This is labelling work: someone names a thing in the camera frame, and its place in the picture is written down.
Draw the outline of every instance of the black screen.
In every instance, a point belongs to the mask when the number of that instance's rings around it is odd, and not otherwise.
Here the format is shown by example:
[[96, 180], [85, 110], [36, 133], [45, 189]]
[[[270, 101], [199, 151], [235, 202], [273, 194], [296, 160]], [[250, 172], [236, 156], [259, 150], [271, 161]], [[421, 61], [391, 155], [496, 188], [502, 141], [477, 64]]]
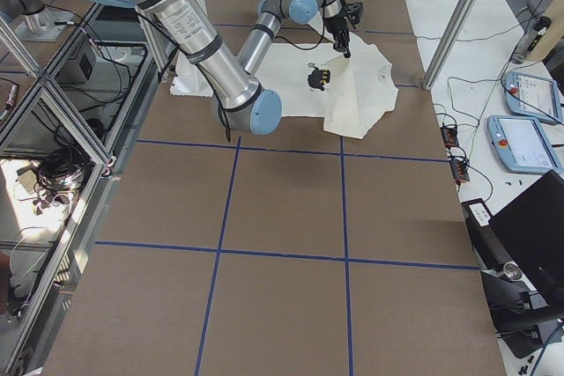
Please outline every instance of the black screen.
[[564, 181], [545, 173], [490, 220], [493, 232], [549, 304], [564, 304]]

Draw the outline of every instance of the tablet screen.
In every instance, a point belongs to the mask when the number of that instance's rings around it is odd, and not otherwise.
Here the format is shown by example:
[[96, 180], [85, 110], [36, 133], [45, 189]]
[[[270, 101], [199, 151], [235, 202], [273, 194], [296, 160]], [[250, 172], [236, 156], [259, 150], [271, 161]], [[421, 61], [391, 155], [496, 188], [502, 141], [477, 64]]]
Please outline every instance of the tablet screen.
[[517, 81], [519, 84], [519, 99], [536, 108], [520, 103], [519, 107], [522, 110], [538, 113], [537, 109], [540, 109], [546, 114], [554, 116], [554, 95], [551, 81], [525, 75], [518, 75]]
[[523, 167], [553, 168], [550, 153], [532, 121], [527, 119], [500, 119], [503, 132], [515, 162]]

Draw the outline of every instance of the tablet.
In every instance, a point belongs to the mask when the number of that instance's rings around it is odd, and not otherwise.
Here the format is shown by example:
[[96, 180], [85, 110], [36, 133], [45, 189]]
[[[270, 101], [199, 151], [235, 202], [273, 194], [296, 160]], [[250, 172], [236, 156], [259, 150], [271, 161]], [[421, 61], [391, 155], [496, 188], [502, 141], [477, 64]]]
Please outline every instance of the tablet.
[[487, 129], [495, 151], [510, 172], [564, 171], [537, 118], [494, 115], [487, 118]]
[[509, 72], [505, 87], [516, 89], [515, 94], [506, 91], [506, 101], [512, 114], [534, 116], [552, 124], [562, 122], [558, 84], [553, 79]]

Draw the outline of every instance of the small electronic device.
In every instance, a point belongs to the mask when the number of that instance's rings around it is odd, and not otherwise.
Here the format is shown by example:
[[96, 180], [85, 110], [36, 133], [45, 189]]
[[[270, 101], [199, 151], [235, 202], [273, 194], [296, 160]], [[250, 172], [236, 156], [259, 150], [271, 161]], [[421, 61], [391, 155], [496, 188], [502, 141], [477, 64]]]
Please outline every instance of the small electronic device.
[[537, 118], [493, 115], [487, 118], [487, 129], [501, 162], [510, 172], [564, 172]]
[[562, 122], [558, 84], [553, 79], [509, 72], [505, 86], [511, 113], [534, 116], [546, 123]]

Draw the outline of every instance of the white desk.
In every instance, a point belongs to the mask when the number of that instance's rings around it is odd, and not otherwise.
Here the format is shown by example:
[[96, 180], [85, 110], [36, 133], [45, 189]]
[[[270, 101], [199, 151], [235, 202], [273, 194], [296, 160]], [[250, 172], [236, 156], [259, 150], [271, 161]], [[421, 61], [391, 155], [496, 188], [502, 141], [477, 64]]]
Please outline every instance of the white desk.
[[[440, 38], [457, 0], [406, 0], [406, 2], [415, 34], [427, 38]], [[504, 32], [516, 25], [517, 20], [505, 0], [478, 0], [458, 39], [485, 38]], [[518, 26], [487, 41], [457, 42], [433, 87], [432, 94], [435, 104], [445, 106], [447, 113], [452, 114], [458, 124], [475, 124], [476, 121], [472, 118], [452, 110], [447, 79], [449, 77], [459, 77], [470, 81], [499, 79], [500, 72], [511, 55], [513, 47], [522, 35], [523, 30]], [[425, 68], [430, 63], [438, 43], [438, 40], [418, 38], [419, 53]], [[509, 69], [515, 67], [516, 65], [511, 64]], [[549, 76], [542, 63], [525, 68], [523, 71], [533, 75]], [[487, 205], [495, 214], [536, 181], [539, 175], [507, 172], [498, 160], [488, 139], [487, 117], [491, 114], [509, 114], [505, 107], [505, 96], [501, 85], [497, 82], [468, 84], [450, 80], [450, 86], [455, 107], [468, 114], [480, 116], [487, 102], [476, 132], [473, 149], [471, 140], [474, 128], [460, 127], [458, 138], [462, 147], [471, 156], [471, 165], [487, 175], [493, 183], [493, 195]], [[437, 113], [443, 112], [440, 106], [435, 106], [435, 109]], [[439, 122], [442, 122], [442, 116], [439, 116]], [[564, 127], [546, 124], [543, 124], [543, 127], [552, 144], [564, 142]], [[560, 161], [564, 161], [564, 149], [556, 150]], [[487, 181], [472, 170], [470, 170], [470, 177], [471, 181], [463, 184], [460, 189], [460, 201], [488, 197], [490, 188]], [[528, 364], [526, 358], [523, 360], [515, 358], [503, 341], [500, 341], [500, 348], [508, 375], [515, 375], [522, 365]], [[553, 344], [547, 349], [536, 375], [561, 374], [562, 369], [564, 369], [564, 344]]]

